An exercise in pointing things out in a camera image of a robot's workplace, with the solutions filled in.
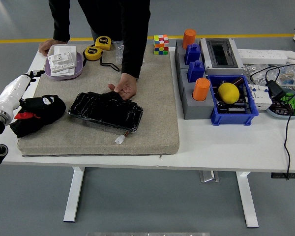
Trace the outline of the person's right hand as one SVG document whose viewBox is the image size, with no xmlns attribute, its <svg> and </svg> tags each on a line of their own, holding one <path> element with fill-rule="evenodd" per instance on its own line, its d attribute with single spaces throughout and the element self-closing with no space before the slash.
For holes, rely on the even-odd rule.
<svg viewBox="0 0 295 236">
<path fill-rule="evenodd" d="M 47 56 L 51 46 L 56 44 L 61 44 L 61 41 L 55 40 L 55 39 L 48 39 L 45 42 L 42 42 L 39 44 L 38 51 L 43 55 Z"/>
</svg>

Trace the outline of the person's left hand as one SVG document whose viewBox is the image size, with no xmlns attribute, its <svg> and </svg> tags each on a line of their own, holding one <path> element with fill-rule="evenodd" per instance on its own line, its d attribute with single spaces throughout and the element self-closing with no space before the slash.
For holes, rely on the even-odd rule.
<svg viewBox="0 0 295 236">
<path fill-rule="evenodd" d="M 130 74 L 122 73 L 120 82 L 116 86 L 109 83 L 108 88 L 118 93 L 123 100 L 128 100 L 137 93 L 137 81 L 136 78 Z"/>
</svg>

